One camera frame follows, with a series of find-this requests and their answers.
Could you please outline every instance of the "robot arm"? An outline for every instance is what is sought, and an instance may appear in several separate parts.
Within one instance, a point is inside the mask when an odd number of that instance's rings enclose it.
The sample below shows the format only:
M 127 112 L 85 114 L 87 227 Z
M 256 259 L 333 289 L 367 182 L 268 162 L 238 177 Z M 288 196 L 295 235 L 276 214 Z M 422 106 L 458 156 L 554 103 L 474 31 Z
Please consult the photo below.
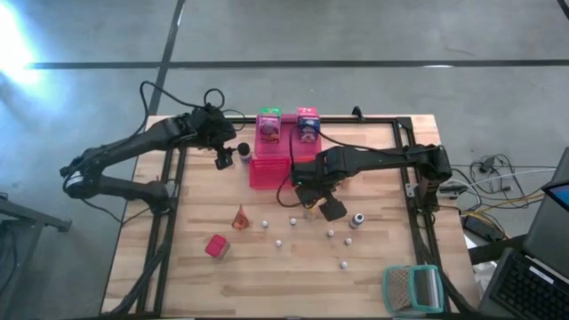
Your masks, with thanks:
M 164 183 L 147 184 L 102 175 L 108 166 L 139 156 L 151 150 L 175 148 L 209 148 L 217 151 L 215 164 L 219 170 L 233 164 L 233 149 L 223 143 L 236 137 L 233 124 L 219 108 L 206 106 L 192 113 L 173 116 L 153 124 L 146 132 L 98 148 L 88 148 L 60 169 L 65 178 L 63 191 L 72 198 L 88 199 L 96 195 L 121 196 L 127 200 L 142 199 L 154 214 L 169 209 L 169 196 Z
M 417 145 L 412 148 L 358 150 L 352 147 L 332 147 L 317 154 L 308 163 L 293 164 L 291 179 L 299 200 L 305 207 L 319 205 L 328 221 L 339 219 L 347 211 L 332 192 L 340 181 L 362 171 L 415 167 L 421 176 L 418 186 L 421 209 L 438 210 L 438 186 L 451 178 L 452 171 L 446 150 L 442 146 Z

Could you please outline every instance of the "pink container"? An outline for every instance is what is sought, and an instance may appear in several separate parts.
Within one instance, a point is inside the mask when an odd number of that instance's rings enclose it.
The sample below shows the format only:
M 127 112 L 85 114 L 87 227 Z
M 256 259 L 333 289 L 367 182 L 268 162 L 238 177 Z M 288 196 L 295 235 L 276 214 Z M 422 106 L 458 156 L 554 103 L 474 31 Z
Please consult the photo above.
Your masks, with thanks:
M 295 125 L 296 115 L 282 115 L 279 143 L 263 142 L 260 135 L 255 133 L 255 150 L 249 165 L 249 186 L 251 188 L 276 189 L 291 172 L 289 137 Z M 294 162 L 311 161 L 320 150 L 322 150 L 320 137 L 316 143 L 300 143 L 298 135 L 293 132 Z

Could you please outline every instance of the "laptop keyboard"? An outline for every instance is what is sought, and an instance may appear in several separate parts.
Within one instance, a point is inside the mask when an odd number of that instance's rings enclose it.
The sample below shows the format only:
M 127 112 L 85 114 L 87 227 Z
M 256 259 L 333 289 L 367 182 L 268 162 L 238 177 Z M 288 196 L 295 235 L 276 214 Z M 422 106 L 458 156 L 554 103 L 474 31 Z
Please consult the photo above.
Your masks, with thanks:
M 490 293 L 492 300 L 519 318 L 569 320 L 569 285 L 520 254 L 510 255 L 505 263 L 504 276 Z

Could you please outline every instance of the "gray floor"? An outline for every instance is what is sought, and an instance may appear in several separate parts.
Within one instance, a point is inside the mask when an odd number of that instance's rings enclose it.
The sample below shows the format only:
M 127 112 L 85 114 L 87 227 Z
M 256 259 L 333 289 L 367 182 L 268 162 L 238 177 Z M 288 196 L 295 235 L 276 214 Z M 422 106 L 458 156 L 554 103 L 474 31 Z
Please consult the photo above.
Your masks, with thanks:
M 7 3 L 31 61 L 109 62 L 160 61 L 177 0 Z M 569 59 L 567 30 L 555 0 L 188 0 L 172 61 Z M 58 170 L 85 148 L 132 132 L 142 119 L 138 85 L 156 80 L 158 70 L 33 70 L 24 77 L 6 70 L 0 77 L 0 191 L 73 220 L 67 234 L 44 232 L 13 318 L 96 315 L 118 226 L 65 196 Z M 248 114 L 299 105 L 326 114 L 347 114 L 355 105 L 367 114 L 432 113 L 454 164 L 503 153 L 514 164 L 539 166 L 556 165 L 569 145 L 567 83 L 569 69 L 561 67 L 177 69 L 168 71 L 165 88 L 199 102 L 206 89 L 219 87 L 228 106 Z M 184 111 L 162 97 L 157 112 Z M 106 173 L 130 179 L 133 165 Z M 520 181 L 534 190 L 550 176 L 527 174 Z M 473 201 L 464 196 L 461 207 Z M 98 196 L 93 202 L 123 214 L 122 200 Z M 536 208 L 494 213 L 519 235 Z

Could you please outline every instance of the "wooden tabletop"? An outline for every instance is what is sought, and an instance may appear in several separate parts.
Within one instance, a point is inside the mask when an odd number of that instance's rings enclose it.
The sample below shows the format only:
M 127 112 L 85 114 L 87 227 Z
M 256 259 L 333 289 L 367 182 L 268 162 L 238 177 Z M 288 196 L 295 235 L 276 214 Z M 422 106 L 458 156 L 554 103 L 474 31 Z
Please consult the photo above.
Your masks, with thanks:
M 410 117 L 417 143 L 440 143 L 435 117 Z M 162 118 L 152 116 L 148 125 Z M 346 143 L 395 146 L 390 125 L 323 124 L 322 131 Z M 253 146 L 253 138 L 251 124 L 228 145 L 236 147 L 245 141 Z M 323 140 L 322 148 L 332 145 Z M 303 218 L 304 209 L 279 206 L 275 190 L 249 188 L 248 171 L 237 154 L 233 156 L 235 165 L 223 171 L 216 170 L 214 158 L 213 152 L 188 151 L 162 316 L 389 315 L 381 295 L 383 270 L 391 265 L 416 264 L 399 170 L 358 174 L 335 193 L 348 208 L 346 217 L 334 222 L 322 217 L 309 221 Z M 140 156 L 134 180 L 155 180 L 163 161 L 164 152 Z M 291 190 L 284 191 L 282 198 L 286 203 L 295 200 Z M 240 204 L 251 226 L 237 231 L 231 222 Z M 144 208 L 141 201 L 131 202 L 125 218 Z M 365 222 L 352 230 L 348 221 L 359 212 Z M 452 209 L 443 209 L 436 216 L 445 273 L 477 306 L 477 288 L 459 217 Z M 290 218 L 298 221 L 296 226 L 290 225 Z M 263 220 L 269 223 L 266 229 L 260 225 Z M 151 214 L 145 213 L 122 228 L 103 311 L 116 306 L 140 275 L 151 221 Z M 326 235 L 329 229 L 334 230 L 334 237 Z M 204 252 L 214 234 L 231 242 L 223 260 Z M 347 237 L 353 239 L 350 246 L 344 244 Z M 283 242 L 281 248 L 275 246 L 277 239 Z M 340 268 L 342 261 L 348 263 L 345 270 Z M 150 306 L 154 284 L 148 297 Z

